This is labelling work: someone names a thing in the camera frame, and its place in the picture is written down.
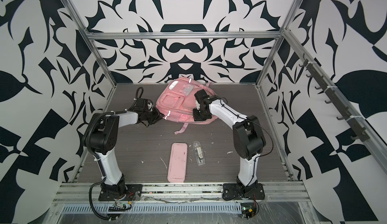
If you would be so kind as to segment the pink student backpack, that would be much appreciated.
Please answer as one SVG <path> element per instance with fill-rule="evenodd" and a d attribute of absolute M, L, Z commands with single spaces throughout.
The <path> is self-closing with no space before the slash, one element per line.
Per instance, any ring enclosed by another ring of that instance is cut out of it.
<path fill-rule="evenodd" d="M 181 77 L 169 83 L 159 96 L 156 108 L 164 115 L 163 119 L 183 124 L 182 128 L 174 134 L 183 133 L 189 124 L 207 125 L 217 119 L 217 117 L 212 117 L 196 122 L 193 118 L 193 109 L 197 107 L 195 93 L 203 89 L 208 95 L 215 95 L 209 85 L 209 83 L 201 84 L 191 78 Z"/>

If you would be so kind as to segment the pink pencil case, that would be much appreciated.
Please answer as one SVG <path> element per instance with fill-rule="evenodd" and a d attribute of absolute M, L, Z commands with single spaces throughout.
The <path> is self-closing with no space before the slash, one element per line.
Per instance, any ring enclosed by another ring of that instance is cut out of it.
<path fill-rule="evenodd" d="M 167 175 L 170 183 L 183 183 L 185 181 L 187 151 L 186 143 L 172 144 Z"/>

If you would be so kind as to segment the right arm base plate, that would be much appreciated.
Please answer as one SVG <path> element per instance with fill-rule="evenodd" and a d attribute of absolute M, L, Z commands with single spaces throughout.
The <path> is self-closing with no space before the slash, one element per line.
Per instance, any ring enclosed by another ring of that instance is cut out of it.
<path fill-rule="evenodd" d="M 229 183 L 223 184 L 222 198 L 225 201 L 231 200 L 264 200 L 266 198 L 263 185 L 255 182 L 250 186 L 244 187 L 242 184 Z"/>

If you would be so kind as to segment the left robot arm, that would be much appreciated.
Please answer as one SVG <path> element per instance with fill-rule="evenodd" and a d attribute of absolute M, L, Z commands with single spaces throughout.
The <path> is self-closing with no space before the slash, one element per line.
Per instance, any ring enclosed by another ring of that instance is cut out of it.
<path fill-rule="evenodd" d="M 92 116 L 81 143 L 98 164 L 102 175 L 100 185 L 103 192 L 118 195 L 126 192 L 125 177 L 115 156 L 119 128 L 140 123 L 149 127 L 163 117 L 151 100 L 143 98 L 135 99 L 129 109 L 95 113 Z"/>

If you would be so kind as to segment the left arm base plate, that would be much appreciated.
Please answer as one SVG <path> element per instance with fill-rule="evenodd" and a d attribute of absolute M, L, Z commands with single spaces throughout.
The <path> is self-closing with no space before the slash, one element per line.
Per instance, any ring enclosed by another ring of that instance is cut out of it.
<path fill-rule="evenodd" d="M 106 185 L 101 184 L 99 201 L 133 201 L 140 199 L 143 185 L 125 184 L 123 185 Z"/>

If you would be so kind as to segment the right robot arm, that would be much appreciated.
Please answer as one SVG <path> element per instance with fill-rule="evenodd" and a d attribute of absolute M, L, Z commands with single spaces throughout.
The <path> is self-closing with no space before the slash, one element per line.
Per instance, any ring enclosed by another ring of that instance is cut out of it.
<path fill-rule="evenodd" d="M 204 90 L 195 93 L 196 108 L 193 118 L 196 122 L 211 120 L 214 117 L 222 120 L 233 132 L 234 149 L 240 157 L 239 174 L 236 184 L 224 184 L 222 198 L 253 199 L 264 198 L 262 185 L 258 182 L 258 161 L 266 146 L 263 129 L 256 116 L 244 115 L 227 105 L 224 99 L 217 95 L 210 96 Z"/>

